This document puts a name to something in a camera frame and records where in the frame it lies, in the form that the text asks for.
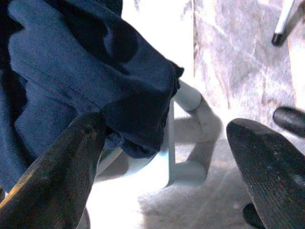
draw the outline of white plastic chair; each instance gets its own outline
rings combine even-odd
[[[180,81],[180,86],[181,88],[174,100],[185,111],[195,110],[201,101],[200,93],[182,81]],[[172,184],[199,186],[205,181],[206,171],[201,164],[194,161],[175,163],[173,120],[172,99],[161,150],[152,158],[135,159],[127,157],[128,169],[126,173],[116,178],[116,182],[120,182],[124,190],[137,187],[138,191],[151,192]],[[99,162],[95,182],[98,182],[103,176],[103,171],[111,166],[111,163],[121,153],[122,150],[117,148]]]

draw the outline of chair leg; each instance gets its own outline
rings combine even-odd
[[[174,97],[174,100],[185,111],[193,111],[201,102],[199,91],[180,81],[180,89]]]
[[[206,179],[204,167],[195,161],[185,161],[175,165],[175,182],[177,185],[199,186]]]

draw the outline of navy blue cloth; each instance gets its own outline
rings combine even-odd
[[[106,148],[120,146],[134,158],[160,149],[183,69],[124,22],[121,11],[122,0],[9,4],[14,28],[22,29],[2,31],[0,186],[6,191],[87,111],[105,118]]]

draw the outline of concrete floor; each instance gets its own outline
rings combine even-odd
[[[200,187],[171,186],[140,196],[111,181],[96,184],[87,203],[91,229],[252,228],[242,217],[250,198],[226,140],[227,123],[237,117],[259,121],[305,152],[304,140],[272,121],[280,105],[305,110],[304,69],[290,68],[304,31],[291,34],[290,47],[271,45],[281,5],[281,0],[124,1],[123,18],[184,67],[182,80],[204,98],[190,113],[175,104],[175,148],[177,162],[199,161],[208,175]]]

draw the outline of blue fabric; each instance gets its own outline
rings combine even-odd
[[[8,36],[7,28],[7,47],[2,44],[0,52],[0,186],[6,191],[87,111],[104,116],[106,148],[120,146],[135,158],[160,149],[169,102],[183,69],[121,19],[121,3],[9,4],[9,16],[23,29]]]

